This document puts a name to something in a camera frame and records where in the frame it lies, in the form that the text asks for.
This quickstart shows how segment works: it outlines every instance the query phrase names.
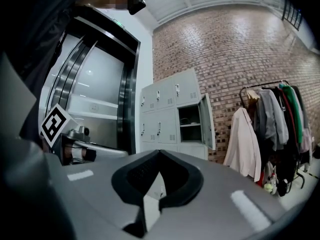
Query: black jacket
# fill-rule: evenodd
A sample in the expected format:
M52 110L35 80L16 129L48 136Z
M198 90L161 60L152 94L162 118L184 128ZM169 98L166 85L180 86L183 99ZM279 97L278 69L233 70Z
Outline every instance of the black jacket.
M36 97L20 136L40 144L38 113L41 90L61 48L58 43L72 19L77 0L11 0L6 6L2 48L14 69Z
M286 145L284 145L283 149L277 150L276 152L273 152L272 149L266 144L264 144L263 146L259 143L261 157L265 153L267 153L268 155L272 154L271 160L273 164L276 164L276 173L278 179L280 181L286 179L288 182L291 182L294 179L297 167L297 159L299 157L299 150L295 141L295 126L293 125L293 119L291 118L291 115L289 113L289 110L291 110L291 108L287 106L286 102L284 101L285 97L283 97L283 92L280 91L277 87L262 89L269 89L274 93L274 96L276 97L279 106L283 111L285 123L288 128L289 139Z

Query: white locker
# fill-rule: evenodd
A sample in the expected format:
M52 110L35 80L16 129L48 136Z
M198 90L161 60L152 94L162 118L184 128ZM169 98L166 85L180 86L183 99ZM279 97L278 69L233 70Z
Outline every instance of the white locker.
M153 84L153 92L156 93L156 108L164 109L175 105L173 80L168 78Z
M162 144L162 143L158 143L158 144L157 144L157 149L158 149L158 150L168 150L168 151L178 152L178 147L177 147L177 145L172 145L172 144Z
M157 143L142 142L141 152L150 150L158 150Z
M141 152L150 150L168 150L178 152L178 147L174 144L142 142Z
M176 104L196 102L199 97L199 85L194 70L186 70L173 76Z
M157 113L144 113L141 117L141 141L142 142L156 142L157 136Z
M204 160L208 159L206 158L206 151L204 146L179 145L178 152Z
M145 87L142 97L142 151L168 150L208 160L208 148L216 149L212 108L209 95L201 97L193 69Z
M166 109L156 113L157 118L157 142L158 143L177 143L177 127L175 110Z
M141 112L148 112L156 109L157 93L153 90L153 84L142 89L140 95Z

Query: brick wall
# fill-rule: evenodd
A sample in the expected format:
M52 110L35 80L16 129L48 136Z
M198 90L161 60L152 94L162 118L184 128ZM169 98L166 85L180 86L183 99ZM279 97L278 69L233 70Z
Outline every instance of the brick wall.
M240 89L285 79L300 89L312 135L320 141L320 56L307 50L291 26L267 9L224 5L178 17L153 33L154 81L194 68L209 93L216 151L223 163Z

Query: open locker door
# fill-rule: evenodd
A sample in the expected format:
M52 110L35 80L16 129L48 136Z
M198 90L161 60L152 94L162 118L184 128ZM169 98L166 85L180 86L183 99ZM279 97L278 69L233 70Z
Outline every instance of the open locker door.
M198 103L198 107L200 114L202 143L206 145L208 148L215 150L215 127L208 93L206 93L202 97L201 101Z

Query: gray floor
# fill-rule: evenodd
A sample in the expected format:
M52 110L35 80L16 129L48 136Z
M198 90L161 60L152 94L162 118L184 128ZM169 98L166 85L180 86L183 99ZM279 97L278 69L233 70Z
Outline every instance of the gray floor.
M292 183L291 191L283 197L278 197L280 203L286 210L290 210L292 207L309 199L315 186L318 183L318 179L309 175L308 173L320 178L320 159L312 159L308 173L303 172L303 169L304 168L302 167L299 170L299 172L305 178L303 189L301 189L302 179L300 177L297 177Z

